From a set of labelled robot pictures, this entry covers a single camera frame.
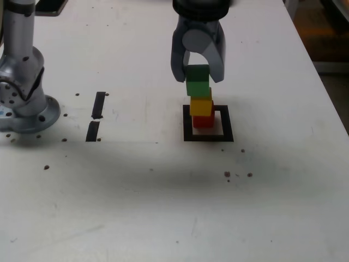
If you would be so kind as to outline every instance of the yellow block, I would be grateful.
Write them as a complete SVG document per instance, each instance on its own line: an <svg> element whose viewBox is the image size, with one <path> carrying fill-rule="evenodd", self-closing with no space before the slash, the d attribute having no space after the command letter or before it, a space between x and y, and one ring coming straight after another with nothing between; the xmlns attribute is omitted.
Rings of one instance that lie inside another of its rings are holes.
<svg viewBox="0 0 349 262"><path fill-rule="evenodd" d="M212 112L212 90L209 88L209 97L191 97L191 116L210 116Z"/></svg>

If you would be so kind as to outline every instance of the gray robot arm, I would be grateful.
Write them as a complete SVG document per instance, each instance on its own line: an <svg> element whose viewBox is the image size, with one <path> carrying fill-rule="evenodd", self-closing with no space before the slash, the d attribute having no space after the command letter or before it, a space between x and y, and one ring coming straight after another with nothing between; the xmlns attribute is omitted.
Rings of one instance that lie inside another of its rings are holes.
<svg viewBox="0 0 349 262"><path fill-rule="evenodd" d="M0 131L35 133L58 119L58 102L44 94L44 58L33 46L35 0L5 0L0 60Z"/></svg>
<svg viewBox="0 0 349 262"><path fill-rule="evenodd" d="M214 82L223 81L225 37L219 20L230 4L231 0L173 0L179 19L172 37L171 68L177 81L185 80L190 52L206 58Z"/></svg>

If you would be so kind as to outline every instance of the screw hole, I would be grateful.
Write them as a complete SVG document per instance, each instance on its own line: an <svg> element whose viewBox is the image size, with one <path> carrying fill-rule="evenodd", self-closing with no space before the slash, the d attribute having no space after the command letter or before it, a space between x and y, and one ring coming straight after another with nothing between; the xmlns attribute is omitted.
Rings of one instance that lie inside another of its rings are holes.
<svg viewBox="0 0 349 262"><path fill-rule="evenodd" d="M44 116L39 116L39 121L40 122L45 122L46 118Z"/></svg>

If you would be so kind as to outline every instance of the block tower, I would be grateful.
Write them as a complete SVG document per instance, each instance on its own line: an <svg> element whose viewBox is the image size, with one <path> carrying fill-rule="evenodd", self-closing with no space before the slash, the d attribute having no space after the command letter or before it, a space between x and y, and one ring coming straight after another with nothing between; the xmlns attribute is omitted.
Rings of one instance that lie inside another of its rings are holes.
<svg viewBox="0 0 349 262"><path fill-rule="evenodd" d="M194 128L214 126L214 104L209 86L209 65L188 65L186 67L186 93L190 96L190 115Z"/></svg>

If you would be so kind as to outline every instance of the black square outline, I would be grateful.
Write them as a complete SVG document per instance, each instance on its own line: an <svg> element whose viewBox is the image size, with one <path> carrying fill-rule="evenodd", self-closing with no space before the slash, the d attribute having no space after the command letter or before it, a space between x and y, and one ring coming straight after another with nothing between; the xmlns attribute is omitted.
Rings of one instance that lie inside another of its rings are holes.
<svg viewBox="0 0 349 262"><path fill-rule="evenodd" d="M193 135L190 105L183 105L184 142L234 142L227 105L214 105L214 111L220 111L223 135Z"/></svg>

